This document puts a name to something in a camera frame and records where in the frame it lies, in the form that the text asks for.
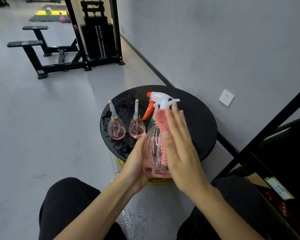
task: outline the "forearm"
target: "forearm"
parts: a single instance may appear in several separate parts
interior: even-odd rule
[[[222,240],[263,239],[213,186],[208,191],[199,190],[192,200]]]
[[[102,240],[134,193],[120,175],[55,240]]]

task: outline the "gray spray nozzle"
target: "gray spray nozzle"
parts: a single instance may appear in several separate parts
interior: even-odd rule
[[[137,119],[139,117],[138,106],[139,106],[139,100],[136,99],[136,103],[134,105],[134,116],[133,116],[135,119]]]
[[[111,111],[111,113],[112,113],[112,116],[111,116],[111,117],[114,118],[114,119],[117,119],[118,116],[117,116],[117,113],[116,113],[115,107],[113,106],[112,101],[109,100],[108,103],[109,103],[109,106],[110,106],[110,111]]]

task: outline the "person's left hand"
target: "person's left hand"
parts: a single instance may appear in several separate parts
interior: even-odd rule
[[[134,194],[138,193],[149,179],[142,169],[142,147],[146,140],[147,134],[143,133],[142,137],[137,140],[136,145],[119,174],[120,177],[127,180],[127,183],[131,184],[131,190]]]

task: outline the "rubber foot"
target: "rubber foot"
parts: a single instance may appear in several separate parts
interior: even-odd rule
[[[48,73],[43,73],[38,75],[38,79],[44,79],[48,77]]]

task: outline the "sticker on machine frame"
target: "sticker on machine frame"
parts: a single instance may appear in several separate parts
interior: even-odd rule
[[[290,192],[275,177],[266,177],[264,180],[280,195],[282,199],[294,199],[293,195],[290,194]]]

